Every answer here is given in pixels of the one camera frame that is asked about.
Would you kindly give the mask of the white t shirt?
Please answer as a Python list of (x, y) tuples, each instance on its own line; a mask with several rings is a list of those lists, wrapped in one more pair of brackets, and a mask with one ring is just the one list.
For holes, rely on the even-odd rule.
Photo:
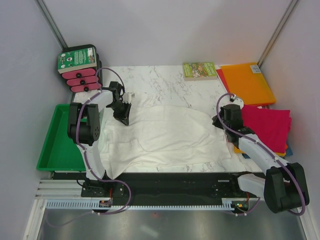
[(115, 179), (128, 168), (166, 168), (219, 162), (231, 158), (223, 130), (211, 117), (192, 108), (153, 105), (137, 93), (131, 102), (129, 125), (105, 110), (98, 141), (106, 175)]

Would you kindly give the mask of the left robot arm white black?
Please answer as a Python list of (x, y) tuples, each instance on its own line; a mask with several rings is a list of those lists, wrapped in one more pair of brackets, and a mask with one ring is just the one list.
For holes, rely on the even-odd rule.
[(99, 197), (110, 191), (108, 182), (102, 180), (106, 170), (101, 161), (98, 140), (101, 135), (100, 113), (105, 108), (113, 111), (115, 120), (129, 125), (131, 98), (125, 95), (125, 88), (119, 82), (112, 81), (109, 87), (103, 87), (84, 102), (69, 105), (67, 135), (77, 145), (86, 169), (86, 177), (96, 180), (92, 191)]

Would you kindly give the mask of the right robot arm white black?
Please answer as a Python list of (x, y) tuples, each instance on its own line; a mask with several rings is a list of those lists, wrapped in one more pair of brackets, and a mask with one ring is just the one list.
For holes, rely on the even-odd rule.
[(240, 197), (250, 192), (263, 198), (273, 213), (288, 211), (302, 216), (310, 203), (302, 165), (286, 161), (267, 147), (251, 128), (244, 125), (239, 105), (216, 106), (215, 110), (212, 124), (224, 130), (227, 140), (245, 152), (265, 176), (242, 174), (229, 184), (230, 193)]

